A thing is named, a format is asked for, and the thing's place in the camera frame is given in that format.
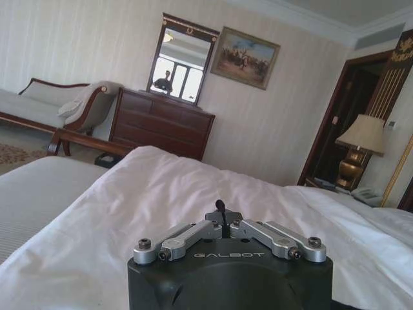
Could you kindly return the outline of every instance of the upholstered cushion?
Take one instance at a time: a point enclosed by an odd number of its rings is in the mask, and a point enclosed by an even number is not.
[[[74,121],[78,120],[83,111],[86,108],[86,105],[89,101],[90,96],[93,94],[93,92],[101,87],[106,87],[106,92],[105,94],[107,95],[116,95],[117,91],[119,90],[119,87],[122,87],[122,84],[118,83],[113,83],[109,81],[100,81],[98,83],[90,84],[89,86],[85,87],[73,100],[73,102],[69,102],[65,104],[60,110],[59,113],[65,113],[66,111],[71,110],[72,114],[68,115],[69,113],[67,112],[66,115],[67,119],[65,121],[66,124],[73,123]]]
[[[38,82],[33,82],[21,95],[26,98],[42,101],[61,107],[72,101],[85,87],[53,87]]]
[[[57,116],[57,110],[55,105],[0,90],[1,112],[61,128],[65,121]]]
[[[57,111],[57,116],[60,116],[61,118],[68,118],[69,116],[75,114],[78,108],[79,108],[79,103],[76,101],[65,103]]]

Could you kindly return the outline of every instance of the wooden dresser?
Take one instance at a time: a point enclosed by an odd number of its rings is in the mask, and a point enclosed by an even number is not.
[[[202,160],[214,119],[197,107],[120,88],[109,140],[128,147],[153,145]]]

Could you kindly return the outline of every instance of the metal screw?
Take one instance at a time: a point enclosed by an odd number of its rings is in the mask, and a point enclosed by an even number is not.
[[[157,257],[158,257],[162,262],[165,262],[165,261],[169,260],[169,259],[170,259],[170,256],[171,256],[171,254],[170,254],[169,249],[162,249],[162,250],[160,250],[159,254],[157,255]]]
[[[138,246],[141,250],[150,249],[150,240],[149,239],[146,239],[146,238],[140,239],[140,241],[137,244],[138,244]]]
[[[288,250],[288,257],[298,260],[301,258],[301,252],[297,247],[291,247]]]
[[[308,244],[312,247],[321,247],[321,239],[318,237],[310,237],[308,239]]]

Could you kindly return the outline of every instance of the crown molding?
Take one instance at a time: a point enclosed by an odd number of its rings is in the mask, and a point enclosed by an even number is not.
[[[250,11],[274,17],[286,24],[302,28],[315,35],[351,48],[354,47],[359,38],[374,34],[392,26],[406,23],[405,29],[413,28],[413,5],[383,16],[363,26],[351,27],[310,10],[291,5],[282,0],[276,0],[276,2],[267,0],[224,1],[232,5],[241,6]]]
[[[402,10],[398,10],[389,15],[383,16],[371,23],[367,23],[360,27],[355,27],[353,33],[357,38],[365,37],[370,34],[382,31],[384,29],[407,23],[413,17],[413,5],[410,5]]]
[[[224,1],[269,17],[275,17],[286,24],[302,28],[348,47],[353,47],[356,43],[354,33],[347,25],[289,3],[274,3],[266,0]]]

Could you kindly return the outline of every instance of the white duvet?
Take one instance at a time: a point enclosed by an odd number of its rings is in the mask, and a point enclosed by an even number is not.
[[[358,204],[351,198],[278,187],[153,147],[131,152],[0,265],[0,308],[127,310],[126,263],[137,240],[202,220],[217,199],[244,218],[319,236],[334,261],[333,299],[412,309],[413,249],[343,205]]]

